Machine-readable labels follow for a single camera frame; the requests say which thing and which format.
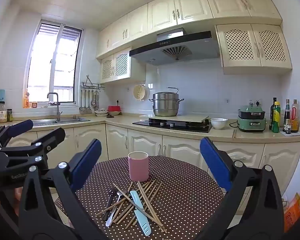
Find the silver spoon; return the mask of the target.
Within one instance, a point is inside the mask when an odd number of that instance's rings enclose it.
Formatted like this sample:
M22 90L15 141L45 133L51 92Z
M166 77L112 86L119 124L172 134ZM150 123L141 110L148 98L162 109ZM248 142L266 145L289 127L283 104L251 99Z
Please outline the silver spoon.
M122 193L120 191L117 191L116 204L121 200L121 198L122 198ZM106 221L106 227L110 227L112 225L116 210L117 210L117 205L113 207L113 209L111 211L111 214L110 214L109 218Z

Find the dark handled fork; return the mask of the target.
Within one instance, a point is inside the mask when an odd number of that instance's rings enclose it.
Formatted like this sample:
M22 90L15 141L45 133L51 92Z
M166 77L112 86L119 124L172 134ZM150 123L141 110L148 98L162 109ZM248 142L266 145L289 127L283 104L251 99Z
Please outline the dark handled fork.
M112 188L112 189L109 191L109 198L108 198L108 201L107 201L107 206L106 206L106 208L109 208L109 207L112 205L113 198L114 198L114 196L116 195L116 193L117 193L117 189L115 189L115 188ZM108 219L109 213L110 213L110 211L109 211L109 210L106 210L106 211L103 213L102 220L106 221L106 220Z

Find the wooden chopstick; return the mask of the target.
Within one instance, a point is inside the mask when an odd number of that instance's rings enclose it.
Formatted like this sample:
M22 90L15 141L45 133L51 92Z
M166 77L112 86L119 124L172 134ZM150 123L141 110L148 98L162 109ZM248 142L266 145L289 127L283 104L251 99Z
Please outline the wooden chopstick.
M131 195L130 195L130 197L129 197L131 200L132 200L132 197L131 197ZM143 197L142 197L142 199L143 199ZM142 202L142 200L141 200L141 202ZM145 204L145 201L143 200L143 202L142 202L142 205L143 205L143 203ZM145 205L145 207L147 207L146 205ZM144 207L143 207L144 208ZM144 210L146 211L146 209L144 208ZM148 210L148 208L147 208L147 210ZM149 210L148 210L149 211ZM147 211L146 211L147 212Z
M138 188L140 190L141 195L143 196L143 199L144 199L144 201L146 203L146 206L147 206L148 210L150 211L151 215L149 215L148 217L149 218L151 217L151 220L153 222L155 222L159 226L159 228L160 228L160 230L162 232L167 233L167 230L165 229L164 225L162 224L162 222L160 221L159 217L155 213L154 208L151 205L151 202L149 201L149 199L147 197L147 194L145 193L145 191L144 191L144 189L143 189L143 187L142 187L142 185L141 185L141 183L139 181L137 182L137 185L138 185Z
M110 207L108 207L108 208L102 210L101 212L97 213L96 215L99 216L99 215L105 213L106 211L111 210L111 209L114 208L115 206L120 205L120 204L121 204L122 202L124 202L124 201L125 201L125 198L120 198L120 200L118 200L117 202L115 202L113 205L111 205Z
M115 188L122 193L122 195L126 198L126 200L128 200L130 202L130 204L132 204L137 210L139 210L143 215L145 215L147 218L149 218L151 221L153 221L154 223L156 223L160 230L164 233L167 233L164 225L162 224L162 222L160 221L159 217L157 216L157 214L155 213L154 211L154 208L153 206L151 205L148 197L147 197L147 194L145 193L141 183L138 181L137 182L137 185L138 185L138 188L139 188L139 192L141 193L142 197L143 197L143 200L145 201L145 204L148 208L148 210L150 211L150 215L144 210L142 209L141 207L139 207L136 203L134 203L115 183L113 183L113 185L115 186Z
M142 188L144 191L147 193L147 191L153 186L153 183L151 181L144 183L142 185ZM129 213L133 210L133 205L129 204L114 220L115 224L120 224L128 215Z
M133 185L133 182L131 182L131 184L130 184L128 190L127 190L127 193L131 190L132 185ZM119 215L119 213L120 213L120 211L121 211L121 208L122 208L122 206L123 206L124 201L125 201L125 200L123 200L123 202L119 205L117 211L115 212L114 217L113 217L113 223L114 223L115 219L117 218L117 216Z

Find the pink utensil cup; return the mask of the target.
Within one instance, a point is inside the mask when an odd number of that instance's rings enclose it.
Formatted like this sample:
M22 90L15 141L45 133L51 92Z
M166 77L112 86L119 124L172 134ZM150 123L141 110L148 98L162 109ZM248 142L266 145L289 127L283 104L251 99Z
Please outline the pink utensil cup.
M129 177L134 182L149 179L149 155L143 151L133 151L128 154Z

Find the light blue knife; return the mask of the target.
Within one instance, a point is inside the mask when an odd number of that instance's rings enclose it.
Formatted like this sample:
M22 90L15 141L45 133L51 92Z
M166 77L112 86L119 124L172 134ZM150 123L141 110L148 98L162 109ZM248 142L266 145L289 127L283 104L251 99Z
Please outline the light blue knife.
M143 231L143 234L146 237L148 237L151 235L152 231L151 231L151 227L150 227L148 218L140 211L141 209L144 210L142 202L140 200L140 197L139 197L138 193L134 190L130 191L130 195L132 197L134 204L139 207L139 208L136 208L134 211L136 218L138 220L139 226L140 226L141 230Z

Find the kitchen faucet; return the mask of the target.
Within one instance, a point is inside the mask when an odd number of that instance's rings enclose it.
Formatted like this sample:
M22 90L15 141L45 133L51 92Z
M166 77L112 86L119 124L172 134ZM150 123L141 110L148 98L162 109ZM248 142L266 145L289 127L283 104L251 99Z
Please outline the kitchen faucet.
M61 119L61 113L62 113L59 110L59 106L60 106L59 95L56 92L48 92L47 98L49 99L51 95L55 95L56 98L57 98L57 101L49 101L48 104L50 104L50 106L56 106L57 107L56 119L57 119L57 121L59 121Z

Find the steel sink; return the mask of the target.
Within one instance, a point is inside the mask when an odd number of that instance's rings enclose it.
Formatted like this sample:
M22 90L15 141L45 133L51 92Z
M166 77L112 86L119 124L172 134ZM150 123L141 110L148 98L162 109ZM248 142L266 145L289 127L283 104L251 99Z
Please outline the steel sink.
M89 119L82 118L82 117L71 117L71 118L53 118L53 119L37 119L33 120L33 126L47 126L47 125L61 125L61 124L73 124L79 122L87 122Z

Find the brown polka dot tablecloth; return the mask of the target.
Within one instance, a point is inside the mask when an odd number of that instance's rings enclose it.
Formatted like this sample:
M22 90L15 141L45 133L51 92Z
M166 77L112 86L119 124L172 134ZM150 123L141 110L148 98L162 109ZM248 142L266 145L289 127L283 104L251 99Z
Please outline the brown polka dot tablecloth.
M83 207L109 239L146 239L132 207L125 201L117 222L106 227L100 211L107 207L110 189L137 190L129 178L128 159L118 158L95 165L84 187L76 192ZM162 231L151 222L148 239L194 239L215 213L223 193L209 174L177 159L154 156L149 159L147 197L164 225Z

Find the green electric cooker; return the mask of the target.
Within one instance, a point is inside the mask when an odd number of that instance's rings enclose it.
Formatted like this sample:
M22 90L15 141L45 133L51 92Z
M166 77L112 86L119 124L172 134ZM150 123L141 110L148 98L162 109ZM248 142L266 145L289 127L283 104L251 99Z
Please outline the green electric cooker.
M237 126L242 132L263 132L266 129L265 111L260 106L242 106L238 110Z

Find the white bowl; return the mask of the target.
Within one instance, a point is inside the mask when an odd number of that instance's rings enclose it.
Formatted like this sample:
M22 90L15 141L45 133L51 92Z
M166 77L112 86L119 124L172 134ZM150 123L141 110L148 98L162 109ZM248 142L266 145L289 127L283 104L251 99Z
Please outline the white bowl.
M226 119L226 118L211 118L210 122L214 129L221 130L226 127L228 119Z

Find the black gas stove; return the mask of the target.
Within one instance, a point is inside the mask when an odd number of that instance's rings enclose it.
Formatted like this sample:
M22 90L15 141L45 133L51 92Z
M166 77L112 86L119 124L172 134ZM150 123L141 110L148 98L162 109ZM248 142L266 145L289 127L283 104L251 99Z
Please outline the black gas stove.
M174 120L148 118L147 120L144 121L133 122L133 124L140 125L140 126L147 126L147 127L170 129L176 131L199 132L199 133L208 133L212 127L208 119L205 119L202 122L190 122L190 121L174 121Z

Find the red label bottle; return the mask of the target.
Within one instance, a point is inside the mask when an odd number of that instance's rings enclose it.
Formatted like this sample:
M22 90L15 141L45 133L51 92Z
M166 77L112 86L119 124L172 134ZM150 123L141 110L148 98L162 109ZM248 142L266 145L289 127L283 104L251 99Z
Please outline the red label bottle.
M297 133L299 131L299 106L296 99L293 100L292 117L291 117L291 132Z

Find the dark olive oil bottle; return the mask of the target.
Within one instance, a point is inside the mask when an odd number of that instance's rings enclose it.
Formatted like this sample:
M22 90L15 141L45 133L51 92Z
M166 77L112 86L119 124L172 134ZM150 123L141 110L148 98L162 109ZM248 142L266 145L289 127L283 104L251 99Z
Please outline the dark olive oil bottle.
M270 107L270 119L269 119L269 130L272 130L273 126L273 114L274 114L274 107L275 103L277 102L277 97L273 97L273 104Z

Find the stainless steel steamer pot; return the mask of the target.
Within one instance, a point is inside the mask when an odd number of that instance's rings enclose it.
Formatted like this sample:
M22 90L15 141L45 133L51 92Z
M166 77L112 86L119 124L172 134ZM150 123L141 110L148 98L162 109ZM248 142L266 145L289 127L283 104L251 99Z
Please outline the stainless steel steamer pot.
M176 87L167 87L175 89L175 92L157 92L152 95L149 101L152 103L153 113L155 116L172 117L177 116L179 103L184 99L179 98L179 89Z

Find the range hood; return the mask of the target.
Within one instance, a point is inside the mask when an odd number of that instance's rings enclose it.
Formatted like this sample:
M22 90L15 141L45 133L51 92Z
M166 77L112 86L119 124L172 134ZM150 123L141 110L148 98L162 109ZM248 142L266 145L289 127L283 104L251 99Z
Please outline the range hood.
M210 31L186 34L157 41L129 52L140 62L160 66L184 61L219 57L218 42Z

